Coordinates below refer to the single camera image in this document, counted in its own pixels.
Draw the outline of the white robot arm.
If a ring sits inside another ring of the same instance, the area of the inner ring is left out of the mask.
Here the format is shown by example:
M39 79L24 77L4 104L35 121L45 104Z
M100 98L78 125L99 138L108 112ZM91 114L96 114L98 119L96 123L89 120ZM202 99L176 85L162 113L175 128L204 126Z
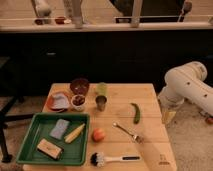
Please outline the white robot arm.
M201 108L207 120L213 119L213 87L204 80L207 69L204 64L192 61L168 70L164 76L166 85L158 94L162 111L162 123L168 124L186 99Z

